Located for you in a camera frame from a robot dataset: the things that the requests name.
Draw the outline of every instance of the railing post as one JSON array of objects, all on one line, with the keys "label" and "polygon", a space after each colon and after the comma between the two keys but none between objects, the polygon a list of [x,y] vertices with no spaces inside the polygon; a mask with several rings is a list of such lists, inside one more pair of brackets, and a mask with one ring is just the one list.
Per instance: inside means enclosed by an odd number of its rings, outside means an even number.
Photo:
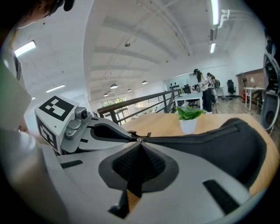
[{"label": "railing post", "polygon": [[110,112],[112,121],[115,122],[116,124],[119,124],[119,123],[118,123],[118,120],[117,120],[117,117],[116,117],[115,111],[114,111],[114,110],[110,110],[109,112]]},{"label": "railing post", "polygon": [[164,102],[164,113],[167,114],[166,98],[165,98],[165,95],[162,95],[162,96],[163,96],[163,102]]}]

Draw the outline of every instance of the person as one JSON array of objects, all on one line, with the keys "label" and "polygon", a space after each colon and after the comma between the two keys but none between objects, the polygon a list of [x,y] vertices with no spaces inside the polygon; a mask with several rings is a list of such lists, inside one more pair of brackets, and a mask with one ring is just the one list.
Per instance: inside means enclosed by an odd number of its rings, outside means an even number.
[{"label": "person", "polygon": [[215,97],[216,102],[218,102],[218,95],[217,95],[217,92],[216,92],[216,89],[215,89],[215,86],[216,86],[215,76],[208,72],[207,73],[207,79],[208,79],[209,83],[211,84],[210,88],[211,88],[211,91],[212,91],[212,95]]},{"label": "person", "polygon": [[203,94],[203,108],[207,110],[207,114],[212,114],[210,83],[208,79],[203,77],[203,74],[198,69],[195,69],[193,73],[196,75],[200,90]]},{"label": "person", "polygon": [[32,98],[27,92],[21,62],[16,57],[12,45],[19,28],[52,15],[63,5],[65,11],[71,10],[74,0],[27,0],[18,4],[15,9],[15,16],[6,20],[0,35],[2,45],[0,52],[0,95],[9,96],[8,100],[0,99],[0,116],[2,118],[0,129],[27,132],[33,135],[39,143],[44,144],[45,141],[40,135],[28,130],[23,117]]}]

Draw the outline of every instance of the black velcro strip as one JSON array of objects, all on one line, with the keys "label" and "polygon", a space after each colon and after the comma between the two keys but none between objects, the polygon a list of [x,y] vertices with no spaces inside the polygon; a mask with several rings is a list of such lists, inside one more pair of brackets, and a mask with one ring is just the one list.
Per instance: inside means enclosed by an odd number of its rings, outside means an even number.
[{"label": "black velcro strip", "polygon": [[65,169],[65,168],[69,168],[72,166],[80,165],[82,163],[83,162],[81,160],[74,160],[74,161],[70,161],[70,162],[66,162],[66,163],[61,163],[60,165],[61,165],[62,169]]},{"label": "black velcro strip", "polygon": [[80,139],[80,142],[88,143],[88,140],[81,138],[81,139]]},{"label": "black velcro strip", "polygon": [[229,214],[239,207],[237,202],[216,181],[208,180],[203,182],[203,185],[225,214]]}]

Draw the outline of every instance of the ceiling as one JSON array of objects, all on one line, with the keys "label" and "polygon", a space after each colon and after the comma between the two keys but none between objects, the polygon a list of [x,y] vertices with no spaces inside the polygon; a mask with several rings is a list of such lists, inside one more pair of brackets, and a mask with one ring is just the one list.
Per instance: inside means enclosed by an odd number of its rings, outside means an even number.
[{"label": "ceiling", "polygon": [[[247,10],[239,0],[219,0],[221,9]],[[46,90],[64,84],[55,94],[89,101],[167,78],[168,68],[184,61],[227,54],[242,21],[228,21],[218,30],[210,55],[210,0],[79,0],[70,12],[55,14],[19,29],[14,49],[34,40],[36,48],[19,57],[34,107],[48,98]],[[173,77],[178,73],[169,73]]]}]

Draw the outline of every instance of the ceiling light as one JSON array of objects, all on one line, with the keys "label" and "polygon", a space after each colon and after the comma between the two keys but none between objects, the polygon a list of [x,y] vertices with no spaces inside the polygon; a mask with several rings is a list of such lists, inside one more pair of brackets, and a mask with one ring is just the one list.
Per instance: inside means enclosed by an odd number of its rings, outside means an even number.
[{"label": "ceiling light", "polygon": [[218,0],[211,0],[211,4],[212,4],[213,25],[217,25],[219,23]]},{"label": "ceiling light", "polygon": [[52,88],[52,89],[50,89],[50,90],[46,91],[46,93],[49,93],[49,92],[54,91],[54,90],[56,90],[56,89],[60,89],[60,88],[62,88],[62,87],[65,87],[65,85],[61,85],[61,86],[58,86],[58,87]]},{"label": "ceiling light", "polygon": [[213,43],[213,44],[211,45],[210,54],[212,54],[212,53],[214,52],[215,46],[216,46],[216,43]]},{"label": "ceiling light", "polygon": [[36,47],[36,44],[34,42],[34,40],[32,40],[30,43],[20,47],[19,49],[15,50],[14,53],[16,55],[16,57],[19,57],[20,55],[22,55],[23,53],[33,49]]},{"label": "ceiling light", "polygon": [[116,89],[117,87],[118,87],[117,84],[112,84],[110,89]]}]

